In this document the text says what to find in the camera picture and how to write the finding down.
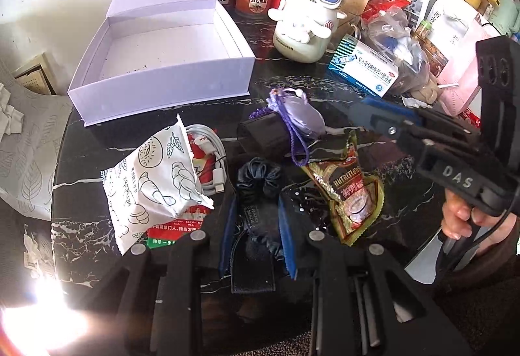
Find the right hand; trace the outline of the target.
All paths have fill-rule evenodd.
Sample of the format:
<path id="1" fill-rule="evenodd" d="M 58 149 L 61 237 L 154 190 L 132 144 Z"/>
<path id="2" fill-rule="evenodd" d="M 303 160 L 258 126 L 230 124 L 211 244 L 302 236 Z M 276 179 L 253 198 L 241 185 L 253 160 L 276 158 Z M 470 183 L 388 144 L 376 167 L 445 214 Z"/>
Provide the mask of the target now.
<path id="1" fill-rule="evenodd" d="M 445 202 L 442 206 L 442 232 L 453 240 L 469 238 L 472 235 L 470 220 L 479 227 L 492 228 L 498 222 L 497 217 L 483 213 L 478 208 L 472 208 L 462 197 L 454 192 L 445 190 Z M 493 234 L 479 244 L 477 255 L 483 255 L 499 243 L 505 241 L 513 231 L 517 222 L 517 216 L 509 213 L 508 218 L 497 228 Z"/>

